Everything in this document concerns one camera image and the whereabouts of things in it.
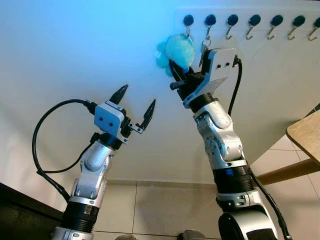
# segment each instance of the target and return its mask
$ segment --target wooden table leg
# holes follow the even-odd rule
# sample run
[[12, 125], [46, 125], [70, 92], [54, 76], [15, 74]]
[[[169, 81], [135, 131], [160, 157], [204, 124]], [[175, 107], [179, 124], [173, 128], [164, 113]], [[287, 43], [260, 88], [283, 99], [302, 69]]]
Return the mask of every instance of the wooden table leg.
[[284, 180], [297, 178], [320, 171], [320, 166], [314, 159], [306, 159], [295, 164], [264, 173], [257, 178], [263, 185], [274, 184]]

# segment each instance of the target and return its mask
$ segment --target silver robot arm segment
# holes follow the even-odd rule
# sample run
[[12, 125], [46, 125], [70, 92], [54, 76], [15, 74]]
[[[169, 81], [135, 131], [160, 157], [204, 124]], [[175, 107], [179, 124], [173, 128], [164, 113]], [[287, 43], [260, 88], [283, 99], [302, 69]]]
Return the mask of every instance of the silver robot arm segment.
[[234, 48], [208, 50], [201, 72], [187, 73], [169, 60], [183, 105], [191, 109], [201, 134], [217, 186], [216, 202], [222, 208], [218, 224], [223, 240], [277, 240], [271, 217], [251, 182], [243, 145], [233, 129], [231, 117], [212, 94], [229, 76], [239, 59]]
[[52, 240], [92, 240], [91, 233], [107, 188], [106, 173], [111, 160], [122, 144], [128, 144], [132, 131], [142, 134], [154, 112], [156, 100], [150, 104], [141, 124], [133, 125], [126, 110], [118, 105], [128, 85], [121, 87], [109, 101], [100, 105], [86, 105], [94, 115], [94, 124], [102, 134], [94, 133], [90, 147], [80, 159], [81, 174], [75, 180], [73, 190], [63, 214], [61, 226], [56, 227]]

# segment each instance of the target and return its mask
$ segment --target coat hook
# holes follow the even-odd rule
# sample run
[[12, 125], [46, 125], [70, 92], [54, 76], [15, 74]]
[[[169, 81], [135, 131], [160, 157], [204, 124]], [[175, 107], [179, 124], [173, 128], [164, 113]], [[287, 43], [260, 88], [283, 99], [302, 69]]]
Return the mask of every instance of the coat hook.
[[226, 20], [226, 24], [228, 25], [228, 31], [225, 34], [225, 39], [230, 40], [232, 38], [232, 35], [229, 35], [229, 32], [231, 30], [231, 28], [237, 24], [239, 18], [237, 15], [232, 14], [228, 17], [228, 19]]
[[270, 24], [272, 25], [272, 27], [271, 27], [270, 31], [268, 32], [268, 34], [266, 35], [266, 38], [267, 38], [268, 40], [271, 40], [271, 39], [273, 39], [273, 38], [276, 36], [275, 34], [272, 35], [272, 36], [270, 36], [270, 35], [271, 35], [272, 31], [275, 29], [275, 27], [277, 27], [277, 26], [279, 26], [280, 24], [282, 24], [283, 21], [284, 21], [284, 17], [281, 16], [281, 15], [276, 15], [276, 16], [274, 16], [274, 17], [272, 18], [272, 20], [271, 20], [271, 22], [270, 22]]
[[252, 17], [250, 17], [249, 19], [249, 25], [251, 26], [249, 31], [246, 33], [245, 39], [250, 40], [252, 39], [254, 36], [251, 35], [249, 36], [249, 34], [251, 33], [252, 29], [254, 28], [254, 26], [258, 25], [261, 21], [261, 17], [258, 14], [253, 15]]
[[317, 20], [314, 21], [313, 23], [313, 30], [310, 32], [310, 34], [308, 35], [308, 40], [309, 41], [313, 41], [313, 40], [316, 40], [318, 37], [315, 36], [314, 38], [311, 38], [312, 34], [314, 34], [314, 32], [320, 28], [320, 17], [318, 17]]
[[206, 26], [206, 34], [205, 38], [201, 43], [201, 57], [199, 62], [199, 67], [201, 67], [203, 61], [204, 61], [204, 54], [208, 50], [208, 47], [211, 45], [211, 37], [209, 35], [210, 29], [213, 25], [215, 25], [217, 22], [216, 16], [213, 14], [208, 15], [204, 20], [204, 25]]
[[187, 37], [189, 37], [191, 25], [194, 23], [194, 17], [191, 14], [186, 15], [183, 19], [183, 23], [186, 26], [185, 34]]
[[306, 21], [306, 18], [305, 18], [305, 16], [302, 16], [302, 15], [300, 15], [300, 16], [297, 16], [294, 20], [293, 20], [293, 22], [292, 22], [292, 25], [293, 25], [293, 28], [292, 28], [292, 30], [289, 32], [289, 34], [288, 34], [288, 40], [293, 40], [293, 39], [295, 39], [296, 38], [296, 36], [291, 36], [291, 34], [298, 28], [298, 27], [300, 27], [302, 24], [304, 24], [305, 23], [305, 21]]

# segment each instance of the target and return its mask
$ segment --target blue plush toy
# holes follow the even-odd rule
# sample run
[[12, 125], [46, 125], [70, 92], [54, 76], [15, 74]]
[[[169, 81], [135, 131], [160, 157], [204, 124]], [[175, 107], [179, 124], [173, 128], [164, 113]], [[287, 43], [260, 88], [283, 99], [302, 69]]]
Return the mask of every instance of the blue plush toy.
[[156, 49], [158, 51], [156, 64], [158, 67], [165, 69], [165, 73], [169, 77], [172, 77], [169, 59], [173, 60], [187, 73], [195, 58], [194, 42], [184, 33], [170, 36], [166, 42], [159, 43]]

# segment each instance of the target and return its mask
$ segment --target tile floor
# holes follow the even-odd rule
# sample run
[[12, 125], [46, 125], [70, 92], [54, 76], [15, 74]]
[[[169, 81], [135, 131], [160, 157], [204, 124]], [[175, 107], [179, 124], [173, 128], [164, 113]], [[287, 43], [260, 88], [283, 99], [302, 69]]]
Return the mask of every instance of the tile floor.
[[[251, 167], [259, 175], [306, 159], [284, 136]], [[294, 240], [320, 240], [320, 172], [266, 186]], [[185, 229], [220, 239], [216, 190], [171, 186], [109, 185], [94, 228], [95, 240], [133, 233], [139, 240], [174, 240]], [[280, 228], [272, 208], [273, 222]]]

